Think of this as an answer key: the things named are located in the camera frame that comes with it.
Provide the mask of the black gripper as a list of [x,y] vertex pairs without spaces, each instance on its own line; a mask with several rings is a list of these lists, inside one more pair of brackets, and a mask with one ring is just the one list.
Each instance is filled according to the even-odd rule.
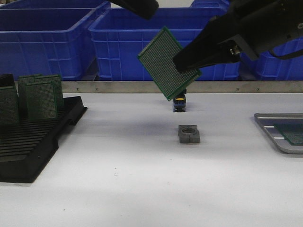
[[303,35],[301,0],[234,0],[173,57],[178,72],[237,63],[240,53],[256,60],[265,51]]

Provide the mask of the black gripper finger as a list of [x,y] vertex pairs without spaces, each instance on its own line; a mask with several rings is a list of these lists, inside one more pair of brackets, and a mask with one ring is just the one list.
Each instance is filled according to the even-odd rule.
[[109,2],[129,10],[146,20],[151,19],[159,8],[156,0],[110,0]]

